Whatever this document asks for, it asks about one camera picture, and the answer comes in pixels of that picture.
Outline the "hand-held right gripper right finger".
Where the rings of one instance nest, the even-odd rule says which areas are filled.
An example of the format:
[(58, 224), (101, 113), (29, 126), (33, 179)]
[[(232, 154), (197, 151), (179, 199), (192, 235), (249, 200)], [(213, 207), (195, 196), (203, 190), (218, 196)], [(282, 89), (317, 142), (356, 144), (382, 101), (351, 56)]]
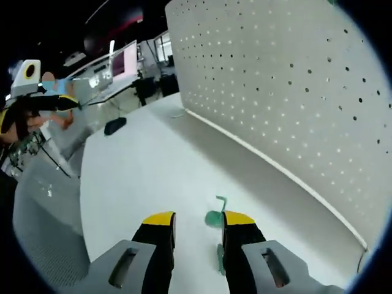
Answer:
[(309, 274), (307, 263), (275, 240), (253, 218), (222, 213), (222, 266), (230, 293), (343, 293)]

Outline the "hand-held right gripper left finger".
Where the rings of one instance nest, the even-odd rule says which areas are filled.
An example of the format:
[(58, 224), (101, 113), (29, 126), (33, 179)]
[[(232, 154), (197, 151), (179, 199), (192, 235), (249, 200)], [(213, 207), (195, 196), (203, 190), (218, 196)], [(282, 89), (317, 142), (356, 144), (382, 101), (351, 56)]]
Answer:
[(73, 293), (168, 293), (175, 267), (176, 213), (147, 217), (133, 238), (93, 261)]

